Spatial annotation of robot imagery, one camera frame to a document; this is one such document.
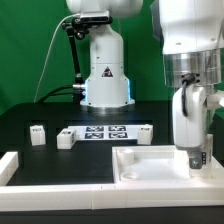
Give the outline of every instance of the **small white block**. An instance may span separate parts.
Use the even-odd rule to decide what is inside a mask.
[[[153,126],[146,124],[142,125],[137,133],[137,140],[139,145],[151,145],[153,137]]]
[[[76,141],[75,129],[64,128],[57,136],[58,149],[71,149]]]
[[[45,145],[45,131],[42,125],[30,126],[31,143],[35,145]]]

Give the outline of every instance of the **white block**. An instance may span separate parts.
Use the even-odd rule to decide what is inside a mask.
[[[30,126],[31,143],[35,145],[45,145],[45,131],[42,125]]]
[[[18,167],[18,153],[7,152],[0,160],[0,186],[5,186],[9,182]]]
[[[0,211],[91,209],[90,185],[0,187]]]
[[[57,136],[58,149],[71,149],[76,141],[75,129],[64,128]]]
[[[141,126],[137,133],[137,141],[139,145],[151,145],[153,137],[153,126],[145,124]]]

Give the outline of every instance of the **green backdrop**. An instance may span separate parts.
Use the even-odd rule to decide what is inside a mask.
[[[114,20],[124,39],[125,74],[136,100],[167,100],[161,45],[152,37],[150,4],[141,13]],[[0,3],[0,113],[23,102],[33,102],[47,50],[58,23],[70,15],[65,0],[1,0]],[[81,70],[89,75],[88,37],[78,42]],[[56,87],[74,82],[67,34],[60,30],[42,81],[40,98]],[[71,101],[71,97],[50,100]]]

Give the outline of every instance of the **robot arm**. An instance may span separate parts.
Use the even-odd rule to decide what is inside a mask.
[[[179,88],[173,97],[174,143],[188,152],[190,168],[201,169],[211,156],[207,135],[213,113],[209,110],[215,109],[211,96],[222,81],[223,0],[159,0],[159,15],[166,84]],[[194,80],[183,94],[188,74]]]
[[[91,73],[85,81],[82,110],[105,114],[133,109],[135,101],[124,74],[123,39],[109,24],[111,17],[136,15],[142,4],[143,0],[67,0],[69,10],[75,14],[74,36],[82,40],[89,34],[90,40]]]

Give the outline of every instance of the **metal cylinder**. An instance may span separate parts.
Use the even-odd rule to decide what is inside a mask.
[[[222,81],[223,49],[164,55],[166,85],[181,87],[186,74],[193,73],[198,86],[208,86]]]

